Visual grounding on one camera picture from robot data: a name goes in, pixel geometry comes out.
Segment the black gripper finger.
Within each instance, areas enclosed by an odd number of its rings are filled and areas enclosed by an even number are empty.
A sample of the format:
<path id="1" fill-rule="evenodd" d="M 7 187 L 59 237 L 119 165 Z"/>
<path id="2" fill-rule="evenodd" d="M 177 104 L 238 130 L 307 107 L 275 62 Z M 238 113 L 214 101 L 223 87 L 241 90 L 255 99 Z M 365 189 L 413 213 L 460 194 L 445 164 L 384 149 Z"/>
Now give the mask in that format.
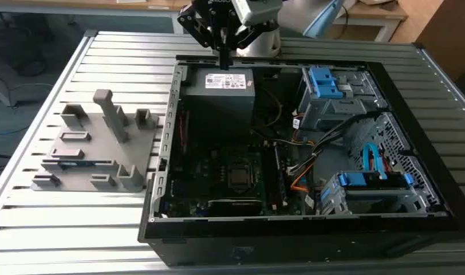
<path id="1" fill-rule="evenodd" d="M 233 64 L 231 52 L 237 49 L 245 49 L 262 33 L 274 31 L 278 28 L 277 22 L 265 22 L 246 27 L 239 31 L 239 23 L 230 23 L 226 27 L 223 44 L 223 69 L 229 70 Z"/>
<path id="2" fill-rule="evenodd" d="M 177 22 L 186 29 L 202 47 L 211 48 L 211 50 L 217 51 L 219 56 L 219 68 L 223 70 L 223 27 L 214 29 L 207 27 L 193 5 L 186 5 L 181 8 Z"/>

